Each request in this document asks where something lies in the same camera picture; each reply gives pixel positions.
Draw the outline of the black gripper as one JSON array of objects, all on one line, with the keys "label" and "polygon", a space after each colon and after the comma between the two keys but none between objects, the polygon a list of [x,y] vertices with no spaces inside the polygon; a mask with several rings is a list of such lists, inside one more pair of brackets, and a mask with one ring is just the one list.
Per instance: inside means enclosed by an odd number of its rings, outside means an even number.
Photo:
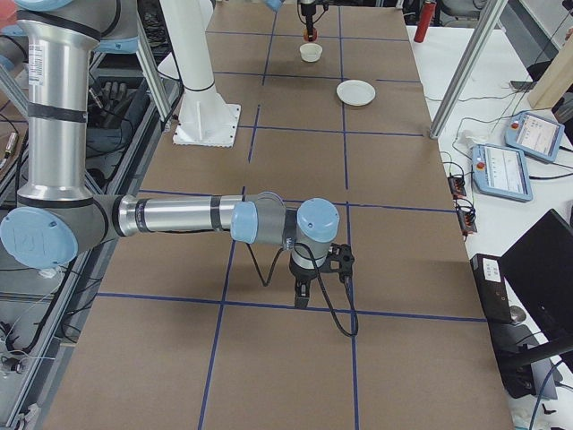
[{"label": "black gripper", "polygon": [[304,16],[305,28],[310,30],[314,27],[313,16],[316,14],[318,2],[316,0],[300,0],[299,4],[300,12]]},{"label": "black gripper", "polygon": [[321,288],[324,283],[321,277],[320,265],[313,259],[290,258],[289,270],[295,276],[295,308],[306,308],[310,300],[310,285],[317,279]]}]

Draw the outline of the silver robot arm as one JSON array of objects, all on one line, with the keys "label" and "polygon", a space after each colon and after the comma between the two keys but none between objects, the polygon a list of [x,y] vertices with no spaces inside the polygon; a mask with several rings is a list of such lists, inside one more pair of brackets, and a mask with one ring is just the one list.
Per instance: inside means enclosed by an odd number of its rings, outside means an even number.
[{"label": "silver robot arm", "polygon": [[103,42],[139,42],[134,1],[20,1],[17,22],[29,41],[29,174],[1,241],[17,262],[51,269],[137,233],[226,231],[248,245],[291,253],[295,306],[313,280],[341,272],[334,240],[339,215],[324,199],[287,207],[274,193],[140,199],[95,195],[85,185],[90,55]]},{"label": "silver robot arm", "polygon": [[[277,12],[284,1],[282,0],[265,0],[264,4],[268,6],[273,12]],[[314,0],[300,0],[297,1],[297,14],[299,21],[304,26],[304,39],[313,42],[318,38],[318,32],[314,25],[314,17],[317,13],[317,8],[320,1]]]}]

